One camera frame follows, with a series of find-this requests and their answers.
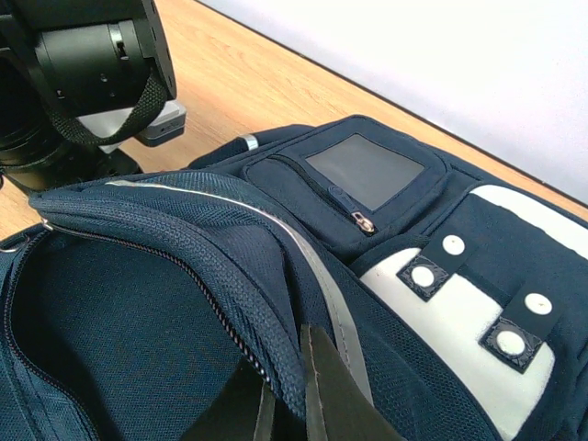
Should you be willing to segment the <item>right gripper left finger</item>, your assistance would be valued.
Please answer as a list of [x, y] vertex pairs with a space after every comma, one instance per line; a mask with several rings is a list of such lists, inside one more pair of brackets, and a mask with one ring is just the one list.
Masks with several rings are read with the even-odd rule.
[[276, 399], [262, 377], [240, 362], [220, 395], [182, 434], [181, 440], [271, 440]]

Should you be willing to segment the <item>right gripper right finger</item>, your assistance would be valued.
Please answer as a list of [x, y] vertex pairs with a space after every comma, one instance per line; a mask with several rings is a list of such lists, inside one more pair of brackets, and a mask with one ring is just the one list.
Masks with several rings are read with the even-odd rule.
[[321, 327], [304, 325], [306, 432], [309, 440], [401, 440], [368, 402]]

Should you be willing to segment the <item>navy blue backpack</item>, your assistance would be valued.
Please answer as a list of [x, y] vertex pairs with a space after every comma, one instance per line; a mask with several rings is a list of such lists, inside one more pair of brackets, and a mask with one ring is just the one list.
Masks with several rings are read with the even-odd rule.
[[304, 325], [401, 440], [587, 437], [587, 224], [352, 116], [30, 193], [1, 243], [1, 437], [181, 440], [240, 362], [309, 440]]

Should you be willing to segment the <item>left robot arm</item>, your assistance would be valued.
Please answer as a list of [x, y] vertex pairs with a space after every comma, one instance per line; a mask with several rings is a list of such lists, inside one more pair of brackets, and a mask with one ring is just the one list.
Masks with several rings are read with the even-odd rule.
[[140, 172], [120, 145], [180, 136], [162, 21], [152, 1], [1, 4], [1, 178], [30, 194]]

